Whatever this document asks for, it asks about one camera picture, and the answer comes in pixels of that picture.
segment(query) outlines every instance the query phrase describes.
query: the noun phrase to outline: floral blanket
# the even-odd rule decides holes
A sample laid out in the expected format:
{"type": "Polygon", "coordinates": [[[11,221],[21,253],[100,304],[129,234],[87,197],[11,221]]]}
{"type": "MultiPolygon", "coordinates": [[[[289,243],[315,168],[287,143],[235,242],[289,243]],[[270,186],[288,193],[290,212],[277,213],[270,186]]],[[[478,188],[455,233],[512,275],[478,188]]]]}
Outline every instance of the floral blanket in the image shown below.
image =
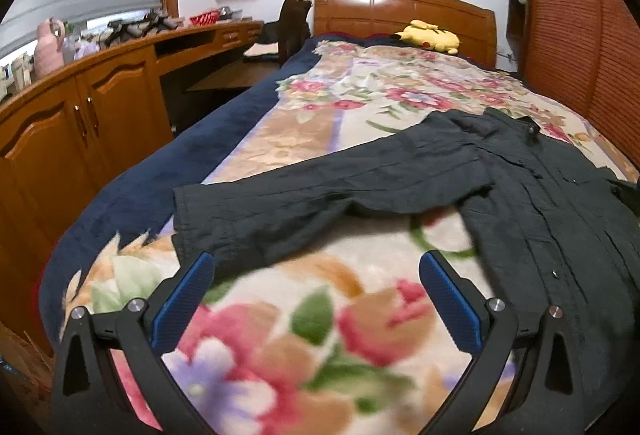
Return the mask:
{"type": "MultiPolygon", "coordinates": [[[[501,72],[415,48],[324,41],[321,59],[280,82],[280,103],[203,184],[237,180],[342,150],[419,123],[433,110],[496,107],[531,116],[620,178],[638,173],[589,123],[501,72]]],[[[119,249],[108,243],[63,307],[118,310],[174,274],[170,221],[119,249]]],[[[455,209],[385,219],[345,217],[294,258],[217,281],[176,351],[163,360],[221,435],[417,433],[469,362],[419,283],[417,264],[439,249],[490,296],[455,209]]],[[[138,416],[158,426],[127,367],[116,367],[138,416]]],[[[504,370],[479,425],[495,418],[513,377],[504,370]]]]}

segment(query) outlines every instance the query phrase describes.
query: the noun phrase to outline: navy blue blanket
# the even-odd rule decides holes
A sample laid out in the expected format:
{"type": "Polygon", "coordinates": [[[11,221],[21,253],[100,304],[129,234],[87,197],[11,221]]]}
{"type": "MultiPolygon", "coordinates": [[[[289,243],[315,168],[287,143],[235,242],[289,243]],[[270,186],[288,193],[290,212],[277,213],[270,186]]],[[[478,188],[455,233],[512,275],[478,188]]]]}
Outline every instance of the navy blue blanket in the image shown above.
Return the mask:
{"type": "Polygon", "coordinates": [[[313,50],[321,40],[361,46],[399,45],[388,36],[359,40],[328,34],[311,38],[282,69],[104,187],[60,238],[42,277],[40,316],[54,349],[60,342],[62,297],[71,277],[82,269],[82,282],[100,251],[118,232],[121,247],[146,231],[151,237],[157,235],[174,213],[173,188],[197,184],[211,173],[278,102],[276,81],[305,73],[318,62],[320,57],[313,50]]]}

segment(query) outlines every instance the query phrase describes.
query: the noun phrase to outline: pink vase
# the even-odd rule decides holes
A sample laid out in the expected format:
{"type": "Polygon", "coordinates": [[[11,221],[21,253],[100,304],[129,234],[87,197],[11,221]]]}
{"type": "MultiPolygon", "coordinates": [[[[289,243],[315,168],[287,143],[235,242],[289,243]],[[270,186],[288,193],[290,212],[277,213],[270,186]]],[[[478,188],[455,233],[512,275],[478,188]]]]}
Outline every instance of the pink vase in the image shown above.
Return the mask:
{"type": "Polygon", "coordinates": [[[60,20],[47,18],[38,25],[38,44],[33,54],[36,78],[42,79],[54,70],[65,65],[62,56],[62,44],[65,39],[65,24],[60,20]],[[58,24],[60,36],[53,34],[52,24],[58,24]]]}

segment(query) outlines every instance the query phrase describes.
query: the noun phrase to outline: yellow plush toy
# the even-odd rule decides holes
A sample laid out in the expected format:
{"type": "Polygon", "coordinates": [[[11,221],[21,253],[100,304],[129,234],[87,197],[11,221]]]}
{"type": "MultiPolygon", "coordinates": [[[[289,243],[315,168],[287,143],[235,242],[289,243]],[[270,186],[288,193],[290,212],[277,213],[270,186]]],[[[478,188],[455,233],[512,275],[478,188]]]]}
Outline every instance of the yellow plush toy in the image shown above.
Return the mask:
{"type": "Polygon", "coordinates": [[[458,54],[460,40],[448,30],[439,30],[437,25],[426,24],[421,20],[412,20],[411,25],[402,32],[396,32],[400,40],[420,45],[429,50],[458,54]]]}

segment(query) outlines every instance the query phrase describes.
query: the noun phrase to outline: wooden headboard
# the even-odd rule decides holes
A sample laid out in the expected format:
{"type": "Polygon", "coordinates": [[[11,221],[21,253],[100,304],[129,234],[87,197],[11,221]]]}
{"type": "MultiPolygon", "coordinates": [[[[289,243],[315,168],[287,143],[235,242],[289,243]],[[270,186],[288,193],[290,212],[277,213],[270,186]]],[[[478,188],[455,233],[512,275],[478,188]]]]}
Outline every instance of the wooden headboard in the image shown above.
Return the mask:
{"type": "Polygon", "coordinates": [[[495,67],[495,15],[460,0],[315,0],[314,36],[345,32],[359,38],[393,34],[412,20],[450,30],[460,38],[460,54],[495,67]]]}

